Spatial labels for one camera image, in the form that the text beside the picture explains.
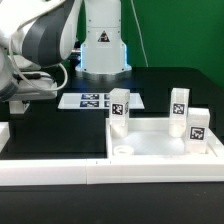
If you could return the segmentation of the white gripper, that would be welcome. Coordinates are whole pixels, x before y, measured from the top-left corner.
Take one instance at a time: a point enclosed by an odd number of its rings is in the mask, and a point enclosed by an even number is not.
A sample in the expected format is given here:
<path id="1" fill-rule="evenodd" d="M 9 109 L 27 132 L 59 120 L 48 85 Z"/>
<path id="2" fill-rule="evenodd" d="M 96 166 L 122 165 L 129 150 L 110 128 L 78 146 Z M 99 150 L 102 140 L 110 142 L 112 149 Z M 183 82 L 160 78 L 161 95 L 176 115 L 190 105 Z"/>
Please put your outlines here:
<path id="1" fill-rule="evenodd" d="M 9 57 L 0 54 L 0 102 L 45 100 L 56 96 L 56 91 L 41 91 L 19 80 Z"/>

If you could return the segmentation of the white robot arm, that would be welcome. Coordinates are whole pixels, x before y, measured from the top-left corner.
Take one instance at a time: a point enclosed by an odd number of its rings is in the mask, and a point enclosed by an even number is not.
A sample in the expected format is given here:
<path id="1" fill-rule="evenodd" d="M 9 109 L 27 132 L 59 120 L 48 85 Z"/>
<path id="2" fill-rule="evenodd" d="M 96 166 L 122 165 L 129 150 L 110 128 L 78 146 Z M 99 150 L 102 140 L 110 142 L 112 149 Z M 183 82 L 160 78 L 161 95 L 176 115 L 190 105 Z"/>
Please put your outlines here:
<path id="1" fill-rule="evenodd" d="M 131 70 L 121 39 L 121 0 L 0 0 L 0 101 L 57 95 L 60 87 L 50 76 L 26 78 L 15 57 L 42 68 L 60 66 L 75 45 L 81 8 L 86 39 L 76 71 L 112 79 Z"/>

